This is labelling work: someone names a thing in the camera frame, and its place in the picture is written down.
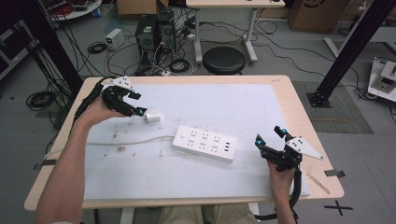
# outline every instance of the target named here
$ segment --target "desktop computer tower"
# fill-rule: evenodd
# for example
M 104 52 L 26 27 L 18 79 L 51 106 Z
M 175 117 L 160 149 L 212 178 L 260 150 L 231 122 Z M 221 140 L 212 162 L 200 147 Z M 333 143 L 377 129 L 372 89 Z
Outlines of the desktop computer tower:
M 136 28 L 136 41 L 143 65 L 158 64 L 161 60 L 161 34 L 156 15 L 142 15 Z
M 163 41 L 163 53 L 176 53 L 175 38 L 175 13 L 173 10 L 161 11 L 158 18 L 158 24 L 161 32 L 161 40 Z

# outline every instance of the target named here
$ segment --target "desk leg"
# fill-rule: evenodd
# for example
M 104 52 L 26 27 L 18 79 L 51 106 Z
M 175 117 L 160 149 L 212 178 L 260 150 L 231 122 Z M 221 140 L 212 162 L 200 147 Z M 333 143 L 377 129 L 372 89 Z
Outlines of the desk leg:
M 253 28 L 254 28 L 254 21 L 256 20 L 256 15 L 257 15 L 257 8 L 251 9 L 247 34 L 244 35 L 244 44 L 247 48 L 247 54 L 249 57 L 250 65 L 252 65 L 253 63 L 256 63 L 258 61 L 256 52 L 254 51 L 254 48 L 250 42 L 251 34 L 253 33 Z
M 201 40 L 199 34 L 199 8 L 195 9 L 195 37 L 194 37 L 194 48 L 195 48 L 195 61 L 198 66 L 202 63 L 202 51 L 201 51 Z
M 134 207 L 122 208 L 120 224 L 133 224 L 134 223 Z

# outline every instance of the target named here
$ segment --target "power strip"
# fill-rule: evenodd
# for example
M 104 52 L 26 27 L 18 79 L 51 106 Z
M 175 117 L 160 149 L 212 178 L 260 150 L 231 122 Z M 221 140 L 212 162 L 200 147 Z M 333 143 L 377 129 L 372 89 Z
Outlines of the power strip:
M 232 163 L 236 150 L 236 138 L 180 126 L 173 148 L 197 156 Z

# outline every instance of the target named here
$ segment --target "leg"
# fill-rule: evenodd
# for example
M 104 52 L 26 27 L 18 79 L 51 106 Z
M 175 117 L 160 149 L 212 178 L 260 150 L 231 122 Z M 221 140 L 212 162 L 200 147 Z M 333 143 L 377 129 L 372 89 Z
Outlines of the leg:
M 165 207 L 160 224 L 204 224 L 201 206 Z
M 203 208 L 204 219 L 211 224 L 257 224 L 247 203 L 208 205 Z
M 254 51 L 253 46 L 251 45 L 250 42 L 251 34 L 253 33 L 253 28 L 254 28 L 254 21 L 256 20 L 256 14 L 257 14 L 257 8 L 251 9 L 247 33 L 244 35 L 244 44 L 247 48 L 250 65 L 258 61 L 256 52 Z
M 202 50 L 201 50 L 201 40 L 199 32 L 199 8 L 195 9 L 195 38 L 194 38 L 194 48 L 195 48 L 195 61 L 198 66 L 202 63 Z

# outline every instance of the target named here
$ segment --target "round stool seat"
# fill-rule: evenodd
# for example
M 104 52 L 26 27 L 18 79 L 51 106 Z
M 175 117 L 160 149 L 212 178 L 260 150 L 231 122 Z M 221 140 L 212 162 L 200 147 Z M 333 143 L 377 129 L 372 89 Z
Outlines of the round stool seat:
M 216 47 L 208 50 L 202 59 L 204 68 L 215 75 L 235 75 L 245 67 L 244 54 L 230 47 Z

